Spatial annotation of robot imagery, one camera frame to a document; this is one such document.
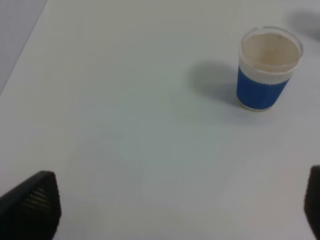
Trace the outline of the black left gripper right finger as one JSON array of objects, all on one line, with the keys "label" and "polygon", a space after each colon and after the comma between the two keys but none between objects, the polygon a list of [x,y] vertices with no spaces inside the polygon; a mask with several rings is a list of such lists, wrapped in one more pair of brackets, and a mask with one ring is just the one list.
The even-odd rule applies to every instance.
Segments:
[{"label": "black left gripper right finger", "polygon": [[310,169],[305,198],[304,213],[316,240],[320,240],[320,166]]}]

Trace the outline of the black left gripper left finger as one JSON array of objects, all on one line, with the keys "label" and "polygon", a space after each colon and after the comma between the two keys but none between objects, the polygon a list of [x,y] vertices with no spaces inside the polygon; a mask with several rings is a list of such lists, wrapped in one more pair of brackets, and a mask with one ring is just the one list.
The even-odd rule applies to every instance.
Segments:
[{"label": "black left gripper left finger", "polygon": [[0,197],[0,238],[52,240],[61,216],[56,175],[39,171]]}]

